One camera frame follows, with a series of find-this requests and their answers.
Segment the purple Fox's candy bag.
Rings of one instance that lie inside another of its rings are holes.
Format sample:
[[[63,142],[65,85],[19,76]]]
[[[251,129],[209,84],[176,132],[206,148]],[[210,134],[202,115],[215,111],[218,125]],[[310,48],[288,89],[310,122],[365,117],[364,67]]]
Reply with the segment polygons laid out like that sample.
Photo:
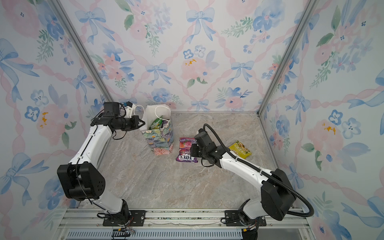
[[[191,147],[192,144],[196,144],[193,138],[180,138],[179,155],[176,157],[177,162],[181,163],[197,163],[198,159],[192,157]]]

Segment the green Fox's candy bag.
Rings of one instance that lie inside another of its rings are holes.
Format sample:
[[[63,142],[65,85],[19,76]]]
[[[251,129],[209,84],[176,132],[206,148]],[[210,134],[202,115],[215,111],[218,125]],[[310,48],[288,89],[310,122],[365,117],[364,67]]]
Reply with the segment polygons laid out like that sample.
[[[157,129],[161,129],[162,126],[163,126],[163,123],[164,123],[164,120],[161,119],[161,118],[156,118],[151,126],[150,126],[150,130],[157,130]]]

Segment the yellow snack packet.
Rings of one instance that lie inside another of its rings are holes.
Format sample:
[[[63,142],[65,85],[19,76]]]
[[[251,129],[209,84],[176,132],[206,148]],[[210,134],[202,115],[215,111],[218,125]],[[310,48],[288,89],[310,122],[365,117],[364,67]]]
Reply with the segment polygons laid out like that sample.
[[[246,159],[247,157],[252,155],[252,152],[245,147],[243,143],[240,141],[235,141],[229,149],[236,153],[237,156],[239,156],[242,159]]]

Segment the floral paper bag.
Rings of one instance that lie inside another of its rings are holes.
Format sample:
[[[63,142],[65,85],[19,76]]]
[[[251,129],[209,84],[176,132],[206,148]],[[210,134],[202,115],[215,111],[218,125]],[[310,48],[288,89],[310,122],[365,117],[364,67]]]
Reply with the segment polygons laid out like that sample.
[[[166,105],[147,105],[141,118],[146,124],[139,128],[144,139],[156,156],[169,155],[174,148],[174,128],[171,120],[171,109]],[[161,129],[150,130],[156,118],[164,120]]]

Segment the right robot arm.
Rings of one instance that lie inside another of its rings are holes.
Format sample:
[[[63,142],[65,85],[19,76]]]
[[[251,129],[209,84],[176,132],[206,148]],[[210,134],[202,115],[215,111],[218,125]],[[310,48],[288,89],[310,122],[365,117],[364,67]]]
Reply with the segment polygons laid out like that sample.
[[[207,160],[210,166],[230,171],[260,191],[260,197],[246,200],[238,209],[238,220],[249,226],[258,218],[269,216],[282,221],[296,200],[292,192],[276,184],[264,176],[266,173],[284,184],[289,184],[287,176],[281,170],[268,170],[256,166],[231,152],[229,148],[217,146],[209,134],[200,129],[195,135],[196,143],[192,144],[191,155]]]

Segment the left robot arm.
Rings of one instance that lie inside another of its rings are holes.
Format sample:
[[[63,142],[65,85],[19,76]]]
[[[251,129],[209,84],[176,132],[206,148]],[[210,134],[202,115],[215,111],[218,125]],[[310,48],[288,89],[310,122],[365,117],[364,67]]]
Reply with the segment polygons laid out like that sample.
[[[60,165],[58,178],[68,199],[88,200],[121,225],[131,220],[131,213],[125,200],[119,199],[106,189],[106,180],[98,171],[97,165],[108,141],[116,130],[129,132],[144,126],[139,116],[103,117],[99,115],[91,121],[90,132],[80,150],[66,165]]]

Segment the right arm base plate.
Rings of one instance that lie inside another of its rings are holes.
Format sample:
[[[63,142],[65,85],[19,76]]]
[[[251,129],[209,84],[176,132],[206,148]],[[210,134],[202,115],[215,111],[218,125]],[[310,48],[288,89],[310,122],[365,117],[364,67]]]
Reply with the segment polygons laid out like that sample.
[[[240,213],[238,210],[225,210],[225,216],[221,219],[221,223],[227,227],[252,227],[260,223],[260,227],[267,225],[265,217],[259,217],[258,219],[251,220],[245,214]]]

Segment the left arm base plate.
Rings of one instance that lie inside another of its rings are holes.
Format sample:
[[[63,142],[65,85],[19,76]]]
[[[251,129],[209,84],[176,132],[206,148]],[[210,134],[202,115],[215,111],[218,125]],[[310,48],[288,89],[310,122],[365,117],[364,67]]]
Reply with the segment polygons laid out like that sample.
[[[145,210],[128,211],[127,214],[105,214],[102,217],[104,227],[143,227],[146,218]]]

